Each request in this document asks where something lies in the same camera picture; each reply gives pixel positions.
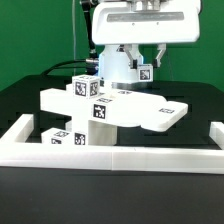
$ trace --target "black table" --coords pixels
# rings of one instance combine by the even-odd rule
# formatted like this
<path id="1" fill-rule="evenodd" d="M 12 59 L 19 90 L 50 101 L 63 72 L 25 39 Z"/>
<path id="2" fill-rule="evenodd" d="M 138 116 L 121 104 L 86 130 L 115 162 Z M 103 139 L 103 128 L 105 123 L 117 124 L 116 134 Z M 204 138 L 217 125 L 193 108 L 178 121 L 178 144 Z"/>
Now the black table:
<path id="1" fill-rule="evenodd" d="M 29 142 L 64 128 L 67 116 L 40 111 L 39 92 L 65 89 L 71 77 L 27 76 L 0 93 L 0 134 L 23 113 L 35 115 Z M 189 113 L 165 133 L 119 128 L 118 145 L 219 148 L 208 137 L 224 120 L 224 94 L 202 83 L 154 82 L 143 92 L 188 103 Z M 1 223 L 222 223 L 224 176 L 156 172 L 0 168 Z"/>

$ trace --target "white block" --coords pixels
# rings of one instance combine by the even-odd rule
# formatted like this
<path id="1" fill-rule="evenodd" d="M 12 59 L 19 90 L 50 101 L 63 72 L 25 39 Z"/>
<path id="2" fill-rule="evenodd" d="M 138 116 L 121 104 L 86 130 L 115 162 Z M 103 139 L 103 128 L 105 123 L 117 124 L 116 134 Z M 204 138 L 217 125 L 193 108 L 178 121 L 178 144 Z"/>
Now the white block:
<path id="1" fill-rule="evenodd" d="M 224 149 L 224 124 L 222 122 L 211 122 L 209 136 L 221 149 Z"/>
<path id="2" fill-rule="evenodd" d="M 68 121 L 65 123 L 65 130 L 72 132 L 72 121 Z"/>
<path id="3" fill-rule="evenodd" d="M 110 149 L 36 143 L 0 144 L 0 166 L 111 170 Z"/>
<path id="4" fill-rule="evenodd" d="M 162 96 L 127 90 L 111 90 L 92 105 L 91 120 L 122 127 L 141 125 L 142 116 L 166 102 Z"/>
<path id="5" fill-rule="evenodd" d="M 185 103 L 166 102 L 152 113 L 143 114 L 141 127 L 158 132 L 166 131 L 181 119 L 187 110 L 188 105 Z"/>
<path id="6" fill-rule="evenodd" d="M 74 134 L 58 128 L 51 128 L 41 134 L 43 144 L 70 144 L 74 145 Z"/>
<path id="7" fill-rule="evenodd" d="M 69 93 L 73 94 L 73 85 L 72 85 L 72 83 L 66 85 L 66 91 L 68 91 Z"/>
<path id="8" fill-rule="evenodd" d="M 117 150 L 112 158 L 113 170 L 224 174 L 220 150 L 135 148 Z"/>
<path id="9" fill-rule="evenodd" d="M 40 92 L 41 110 L 72 116 L 74 106 L 74 97 L 65 90 L 48 89 Z"/>
<path id="10" fill-rule="evenodd" d="M 113 146 L 117 143 L 117 127 L 114 125 L 82 119 L 78 121 L 74 116 L 72 131 L 77 139 L 84 137 L 86 145 Z"/>
<path id="11" fill-rule="evenodd" d="M 100 78 L 90 75 L 72 77 L 73 96 L 82 98 L 94 98 L 100 93 Z"/>
<path id="12" fill-rule="evenodd" d="M 1 142 L 25 142 L 34 129 L 34 117 L 23 114 L 3 135 Z"/>

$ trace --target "white cube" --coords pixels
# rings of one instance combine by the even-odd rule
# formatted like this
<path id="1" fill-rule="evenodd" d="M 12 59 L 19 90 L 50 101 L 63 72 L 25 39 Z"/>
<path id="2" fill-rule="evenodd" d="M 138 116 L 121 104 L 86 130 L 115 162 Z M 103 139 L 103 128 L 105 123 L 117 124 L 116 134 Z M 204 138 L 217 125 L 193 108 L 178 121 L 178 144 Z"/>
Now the white cube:
<path id="1" fill-rule="evenodd" d="M 100 78 L 90 75 L 72 77 L 73 96 L 87 99 L 97 97 L 100 93 Z"/>
<path id="2" fill-rule="evenodd" d="M 44 144 L 74 144 L 74 134 L 58 128 L 51 128 L 41 134 Z"/>

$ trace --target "green wall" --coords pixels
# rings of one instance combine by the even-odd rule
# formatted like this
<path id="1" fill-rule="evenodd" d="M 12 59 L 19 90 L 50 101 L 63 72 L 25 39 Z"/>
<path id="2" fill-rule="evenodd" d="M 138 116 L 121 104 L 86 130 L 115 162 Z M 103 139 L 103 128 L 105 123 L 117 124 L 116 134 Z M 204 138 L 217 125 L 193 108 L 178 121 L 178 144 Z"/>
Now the green wall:
<path id="1" fill-rule="evenodd" d="M 84 19 L 76 0 L 76 57 L 88 55 Z M 206 82 L 224 91 L 224 1 L 204 0 L 201 37 L 169 45 L 155 79 Z M 0 89 L 74 55 L 72 0 L 0 0 Z M 155 46 L 141 46 L 146 62 Z M 53 74 L 72 75 L 72 71 Z"/>

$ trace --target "white robot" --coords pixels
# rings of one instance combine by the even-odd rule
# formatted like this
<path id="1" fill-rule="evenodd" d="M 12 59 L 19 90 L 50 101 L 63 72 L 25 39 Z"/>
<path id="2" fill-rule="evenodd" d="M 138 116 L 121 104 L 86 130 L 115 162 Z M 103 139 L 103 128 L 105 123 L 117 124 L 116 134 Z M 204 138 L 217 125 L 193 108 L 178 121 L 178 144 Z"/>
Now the white robot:
<path id="1" fill-rule="evenodd" d="M 115 145 L 117 126 L 141 126 L 157 132 L 169 129 L 187 113 L 188 105 L 132 90 L 153 81 L 153 67 L 160 66 L 166 43 L 198 39 L 200 0 L 82 2 L 87 20 L 90 6 L 98 4 L 88 32 L 92 34 L 92 55 L 93 42 L 105 45 L 98 76 L 73 77 L 70 92 L 41 92 L 41 109 L 71 116 L 69 130 L 73 133 L 59 139 L 60 130 L 50 130 L 42 135 L 43 142 L 62 143 L 66 137 L 73 144 Z M 139 44 L 158 44 L 159 53 L 152 64 L 144 64 Z M 104 87 L 99 88 L 100 80 Z"/>
<path id="2" fill-rule="evenodd" d="M 101 0 L 93 16 L 92 39 L 105 45 L 99 77 L 115 88 L 135 89 L 153 81 L 167 43 L 199 38 L 201 0 Z M 158 44 L 152 64 L 144 64 L 139 44 Z"/>

